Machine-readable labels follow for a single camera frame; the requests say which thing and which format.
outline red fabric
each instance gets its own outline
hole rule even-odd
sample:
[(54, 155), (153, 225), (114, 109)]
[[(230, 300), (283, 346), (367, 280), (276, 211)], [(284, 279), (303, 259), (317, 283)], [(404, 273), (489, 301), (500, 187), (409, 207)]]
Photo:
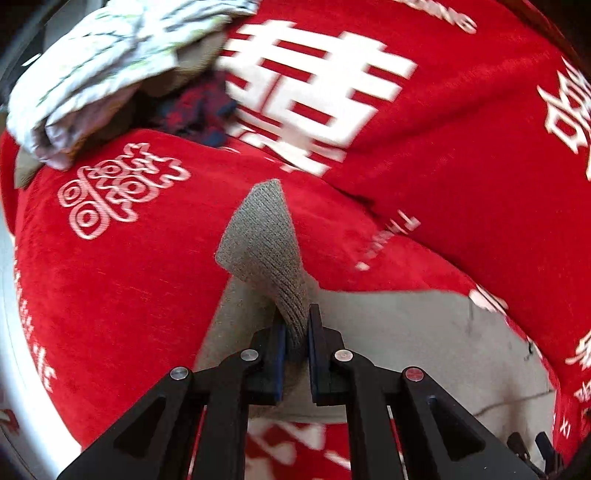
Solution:
[[(548, 40), (502, 5), (442, 3), (474, 19), (477, 32), (467, 34), (404, 2), (381, 1), (267, 1), (247, 23), (286, 20), (294, 29), (331, 37), (364, 35), (417, 65), (409, 78), (370, 67), (373, 75), (395, 81), (400, 93), (388, 102), (353, 91), (353, 100), (377, 113), (344, 149), (342, 161), (316, 153), (310, 158), (327, 165), (323, 180), (366, 205), (378, 224), (402, 225), (400, 211), (417, 218), (421, 224), (408, 231), (410, 238), (507, 301), (509, 315), (560, 380), (554, 442), (569, 458), (588, 428), (583, 412), (591, 406), (591, 345), (580, 344), (591, 329), (584, 290), (591, 280), (591, 93), (569, 85), (561, 98), (557, 72), (571, 81), (573, 71)], [(257, 35), (253, 29), (233, 33), (247, 41)], [(308, 46), (278, 46), (322, 57)], [(241, 46), (225, 54), (237, 57), (236, 48)], [(229, 64), (234, 84), (249, 88)], [(260, 105), (242, 110), (280, 125), (273, 100), (284, 79), (313, 82), (314, 76), (268, 59), (261, 65), (282, 76)], [(548, 131), (547, 101), (538, 86), (555, 97), (565, 118), (557, 123), (563, 135), (574, 138), (574, 125), (579, 127), (577, 152)], [(331, 120), (299, 104), (291, 111), (320, 123)], [(280, 140), (281, 133), (269, 133), (257, 121), (244, 124)], [(250, 136), (240, 133), (243, 140)], [(380, 262), (369, 259), (368, 265)]]
[(247, 437), (245, 480), (350, 478), (346, 424), (255, 422)]
[(13, 235), (18, 206), (18, 191), (14, 189), (14, 164), (19, 149), (18, 144), (5, 130), (0, 135), (0, 190), (4, 218), (8, 230)]
[[(151, 153), (181, 160), (191, 177), (134, 205), (136, 222), (112, 221), (91, 241), (77, 236), (68, 223), (72, 210), (60, 205), (56, 193), (86, 178), (83, 169), (42, 169), (18, 211), (17, 286), (32, 318), (31, 349), (44, 349), (44, 364), (56, 377), (48, 379), (52, 399), (83, 445), (171, 365), (193, 364), (228, 280), (213, 254), (255, 183), (282, 181), (304, 267), (322, 288), (467, 294), (474, 286), (407, 238), (388, 242), (379, 267), (357, 270), (376, 224), (354, 200), (306, 173), (282, 171), (278, 161), (135, 131), (89, 154), (79, 166), (115, 158), (127, 143), (143, 141), (150, 142)], [(122, 368), (134, 374), (122, 376)], [(105, 395), (105, 388), (112, 395)]]
[[(330, 167), (322, 179), (288, 173), (270, 150), (253, 152), (237, 141), (228, 148), (239, 154), (136, 131), (88, 154), (77, 167), (115, 158), (129, 142), (149, 142), (150, 152), (178, 158), (191, 176), (150, 202), (134, 204), (137, 221), (111, 220), (100, 236), (85, 241), (68, 224), (72, 209), (60, 205), (57, 192), (86, 172), (40, 171), (18, 207), (20, 301), (27, 301), (25, 317), (31, 318), (25, 330), (32, 353), (43, 359), (40, 374), (83, 445), (171, 366), (193, 363), (228, 278), (213, 260), (224, 227), (253, 184), (279, 178), (304, 266), (321, 287), (436, 288), (465, 295), (474, 282), (452, 263), (504, 298), (512, 319), (556, 371), (554, 443), (571, 457), (588, 430), (582, 412), (589, 403), (574, 394), (591, 380), (588, 369), (565, 363), (591, 328), (584, 294), (591, 266), (584, 251), (588, 152), (580, 147), (577, 156), (547, 133), (547, 105), (537, 91), (540, 85), (558, 96), (556, 71), (564, 73), (565, 65), (548, 41), (492, 0), (449, 0), (446, 6), (473, 18), (478, 31), (470, 35), (406, 4), (377, 0), (265, 0), (247, 20), (292, 21), (331, 37), (344, 31), (366, 36), (383, 43), (384, 52), (417, 64), (407, 79), (371, 67), (402, 89), (392, 101), (352, 93), (376, 113), (343, 147), (342, 162), (310, 156)], [(311, 47), (286, 45), (319, 55)], [(283, 79), (311, 79), (309, 72), (262, 63)], [(243, 79), (234, 81), (244, 87)], [(247, 113), (280, 125), (265, 110), (274, 92)], [(306, 105), (293, 109), (330, 122)], [(4, 175), (2, 190), (4, 198)], [(392, 221), (404, 228), (399, 211), (420, 226), (385, 241)], [(360, 270), (360, 263), (369, 269)], [(122, 369), (134, 374), (122, 376)], [(326, 444), (336, 442), (340, 452), (343, 427), (334, 428)], [(293, 436), (268, 434), (273, 444)], [(259, 444), (249, 448), (251, 460), (271, 462), (257, 453)], [(273, 463), (274, 475), (318, 476), (311, 466), (326, 460), (325, 449), (308, 450), (302, 458), (310, 469)], [(331, 470), (323, 478), (344, 474)]]

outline plaid fabric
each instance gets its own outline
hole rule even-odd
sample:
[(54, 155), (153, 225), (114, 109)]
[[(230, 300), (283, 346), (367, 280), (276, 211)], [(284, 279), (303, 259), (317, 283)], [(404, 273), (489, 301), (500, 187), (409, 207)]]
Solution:
[(150, 125), (208, 147), (226, 143), (224, 124), (236, 109), (226, 93), (226, 73), (208, 70), (183, 90), (159, 102)]

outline pile of clothes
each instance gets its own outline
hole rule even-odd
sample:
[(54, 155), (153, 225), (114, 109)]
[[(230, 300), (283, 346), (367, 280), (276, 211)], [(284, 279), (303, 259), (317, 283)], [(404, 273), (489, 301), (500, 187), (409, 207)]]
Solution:
[(211, 66), (224, 26), (256, 0), (111, 0), (52, 45), (19, 79), (7, 128), (21, 146), (15, 187), (43, 165), (150, 127), (210, 147), (224, 144), (236, 103)]

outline metal screw head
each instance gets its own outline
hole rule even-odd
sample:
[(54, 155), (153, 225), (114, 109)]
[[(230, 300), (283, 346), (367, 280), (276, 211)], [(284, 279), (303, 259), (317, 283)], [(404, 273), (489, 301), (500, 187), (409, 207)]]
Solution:
[(335, 358), (339, 362), (350, 362), (353, 359), (353, 352), (349, 352), (348, 350), (338, 350), (335, 352)]
[(252, 348), (248, 348), (242, 351), (240, 358), (242, 358), (245, 362), (254, 362), (254, 360), (258, 358), (258, 352)]
[(404, 376), (411, 382), (420, 382), (423, 378), (425, 378), (425, 373), (420, 368), (411, 367), (404, 372)]
[(184, 380), (189, 376), (189, 370), (185, 367), (173, 368), (170, 371), (170, 378), (173, 380)]

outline white chinese character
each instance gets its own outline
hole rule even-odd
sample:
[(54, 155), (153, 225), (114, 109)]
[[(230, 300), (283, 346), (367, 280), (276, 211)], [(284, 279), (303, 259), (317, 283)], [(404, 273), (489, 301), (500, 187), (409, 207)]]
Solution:
[(322, 450), (326, 442), (326, 426), (318, 423), (297, 427), (287, 421), (278, 421), (277, 426), (306, 445), (310, 450)]
[(402, 217), (402, 219), (406, 222), (404, 226), (407, 228), (409, 232), (416, 230), (418, 226), (421, 225), (421, 222), (417, 220), (416, 217), (409, 218), (404, 214), (403, 211), (399, 210), (398, 214)]
[(33, 326), (33, 318), (28, 315), (27, 318), (22, 322), (22, 328), (25, 332), (25, 338), (27, 340), (31, 339), (31, 335), (33, 334), (34, 326)]
[(564, 363), (567, 365), (579, 363), (582, 370), (587, 370), (591, 367), (591, 330), (579, 340), (579, 345), (574, 351), (574, 355), (572, 358), (567, 358)]
[(583, 386), (574, 393), (574, 396), (578, 398), (581, 403), (591, 401), (591, 381), (587, 384), (583, 382)]
[(562, 425), (560, 426), (560, 433), (564, 435), (564, 437), (568, 440), (570, 437), (570, 423), (569, 421), (563, 416), (562, 417)]
[(273, 460), (283, 465), (293, 465), (296, 462), (296, 446), (293, 442), (282, 442), (271, 445), (264, 439), (265, 433), (275, 422), (268, 419), (252, 419), (248, 422), (248, 435), (250, 439)]
[[(538, 93), (548, 106), (545, 127), (548, 133), (556, 135), (574, 153), (579, 153), (579, 147), (589, 146), (591, 127), (591, 86), (583, 74), (563, 59), (567, 67), (569, 78), (558, 73), (560, 83), (559, 97), (555, 97), (538, 85)], [(565, 132), (560, 124), (569, 127)], [(591, 151), (587, 162), (587, 179), (591, 181)]]
[(341, 467), (351, 470), (351, 461), (347, 460), (344, 457), (341, 457), (337, 452), (333, 452), (332, 450), (327, 450), (324, 453), (324, 458), (330, 460), (331, 462), (340, 465)]
[(57, 378), (56, 371), (47, 364), (46, 362), (47, 351), (45, 347), (42, 347), (37, 342), (33, 344), (33, 357), (35, 359), (35, 365), (37, 367), (37, 374), (43, 383), (43, 387), (49, 392), (53, 393), (51, 389), (51, 379)]
[[(396, 83), (371, 75), (368, 69), (374, 67), (408, 79), (417, 65), (383, 52), (385, 45), (371, 38), (350, 32), (331, 37), (298, 30), (293, 25), (280, 20), (244, 25), (238, 33), (250, 35), (249, 39), (229, 40), (225, 49), (236, 53), (221, 57), (219, 65), (246, 81), (244, 88), (229, 82), (230, 95), (244, 107), (271, 120), (263, 121), (240, 110), (241, 120), (270, 134), (249, 135), (248, 139), (252, 141), (257, 136), (256, 143), (271, 148), (292, 165), (322, 176), (329, 166), (310, 159), (310, 154), (342, 162), (345, 157), (342, 149), (351, 144), (377, 111), (371, 105), (353, 100), (355, 91), (392, 101), (401, 90)], [(280, 41), (326, 54), (319, 57), (290, 50), (278, 46)], [(265, 60), (311, 76), (302, 81), (280, 75), (262, 66)], [(296, 104), (320, 112), (327, 118), (326, 122), (296, 113)]]

